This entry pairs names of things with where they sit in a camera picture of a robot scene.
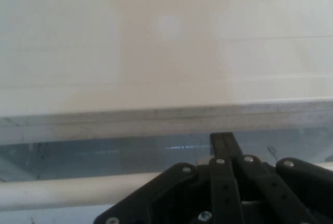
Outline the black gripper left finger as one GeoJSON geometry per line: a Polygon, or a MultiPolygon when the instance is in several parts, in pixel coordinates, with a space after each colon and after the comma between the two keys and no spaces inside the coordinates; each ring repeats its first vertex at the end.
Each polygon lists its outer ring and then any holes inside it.
{"type": "Polygon", "coordinates": [[[204,165],[178,163],[100,214],[94,223],[245,223],[233,161],[232,133],[210,135],[204,165]]]}

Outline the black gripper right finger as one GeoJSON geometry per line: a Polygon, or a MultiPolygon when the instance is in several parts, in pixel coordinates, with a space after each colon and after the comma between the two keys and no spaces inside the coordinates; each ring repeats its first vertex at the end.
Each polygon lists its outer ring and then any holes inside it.
{"type": "Polygon", "coordinates": [[[223,223],[332,223],[332,171],[295,158],[273,167],[223,133],[223,223]]]}

